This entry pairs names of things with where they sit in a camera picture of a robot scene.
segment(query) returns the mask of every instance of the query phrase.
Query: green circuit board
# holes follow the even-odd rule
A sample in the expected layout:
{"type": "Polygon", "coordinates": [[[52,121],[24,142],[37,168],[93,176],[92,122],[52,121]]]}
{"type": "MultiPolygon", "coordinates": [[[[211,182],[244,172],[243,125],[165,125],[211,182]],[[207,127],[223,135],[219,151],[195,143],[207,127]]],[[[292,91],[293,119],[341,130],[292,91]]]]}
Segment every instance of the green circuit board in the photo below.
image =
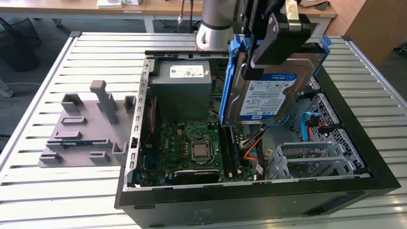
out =
{"type": "MultiPolygon", "coordinates": [[[[243,139],[243,131],[235,128],[236,140],[243,139]]],[[[182,169],[217,169],[219,182],[249,181],[251,166],[240,166],[240,174],[224,175],[217,123],[177,123],[161,125],[160,153],[157,160],[158,178],[150,180],[152,186],[164,185],[162,175],[182,169]]]]}

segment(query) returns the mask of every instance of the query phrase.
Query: power supply label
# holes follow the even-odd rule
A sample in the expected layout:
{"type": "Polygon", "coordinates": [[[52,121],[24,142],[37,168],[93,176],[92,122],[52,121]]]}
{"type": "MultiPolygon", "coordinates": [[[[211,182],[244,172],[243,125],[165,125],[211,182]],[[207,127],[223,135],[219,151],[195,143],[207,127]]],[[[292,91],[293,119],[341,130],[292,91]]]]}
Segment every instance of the power supply label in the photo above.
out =
{"type": "Polygon", "coordinates": [[[169,78],[200,78],[203,73],[203,65],[172,65],[169,68],[169,78]]]}
{"type": "Polygon", "coordinates": [[[296,74],[265,73],[261,81],[251,81],[240,109],[245,120],[261,120],[275,116],[285,99],[283,91],[297,78],[296,74]]]}

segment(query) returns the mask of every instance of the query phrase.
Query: hard drive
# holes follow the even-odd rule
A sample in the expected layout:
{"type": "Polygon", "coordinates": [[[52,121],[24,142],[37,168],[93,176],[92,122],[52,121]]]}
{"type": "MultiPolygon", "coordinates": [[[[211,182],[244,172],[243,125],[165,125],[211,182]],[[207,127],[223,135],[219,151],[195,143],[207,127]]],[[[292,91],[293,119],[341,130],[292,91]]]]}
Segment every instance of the hard drive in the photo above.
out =
{"type": "Polygon", "coordinates": [[[229,96],[221,98],[221,124],[281,123],[324,56],[321,52],[293,53],[281,65],[264,69],[261,80],[247,81],[240,76],[245,53],[239,53],[235,73],[225,79],[223,94],[229,96]]]}

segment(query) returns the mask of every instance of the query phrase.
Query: white box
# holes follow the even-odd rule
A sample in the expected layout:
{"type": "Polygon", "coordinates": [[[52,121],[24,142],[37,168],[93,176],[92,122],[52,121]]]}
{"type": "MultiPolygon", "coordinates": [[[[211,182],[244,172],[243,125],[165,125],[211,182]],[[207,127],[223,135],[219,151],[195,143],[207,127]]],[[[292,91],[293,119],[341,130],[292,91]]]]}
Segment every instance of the white box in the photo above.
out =
{"type": "Polygon", "coordinates": [[[141,0],[121,0],[122,4],[140,5],[141,0]]]}
{"type": "Polygon", "coordinates": [[[97,0],[97,9],[121,8],[121,0],[97,0]]]}

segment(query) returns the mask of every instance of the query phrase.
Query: aluminum rail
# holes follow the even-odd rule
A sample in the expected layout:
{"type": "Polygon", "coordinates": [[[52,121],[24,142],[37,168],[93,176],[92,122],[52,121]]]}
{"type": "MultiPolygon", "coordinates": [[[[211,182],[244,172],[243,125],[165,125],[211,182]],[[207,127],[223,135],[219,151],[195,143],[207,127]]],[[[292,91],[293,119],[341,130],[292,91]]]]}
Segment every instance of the aluminum rail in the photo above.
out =
{"type": "MultiPolygon", "coordinates": [[[[407,228],[407,107],[352,42],[331,37],[324,68],[401,184],[329,216],[188,228],[407,228]]],[[[89,33],[69,38],[0,155],[0,227],[133,229],[113,208],[118,167],[38,168],[65,93],[96,99],[92,80],[108,83],[114,99],[136,94],[144,50],[193,50],[189,34],[89,33]]]]}

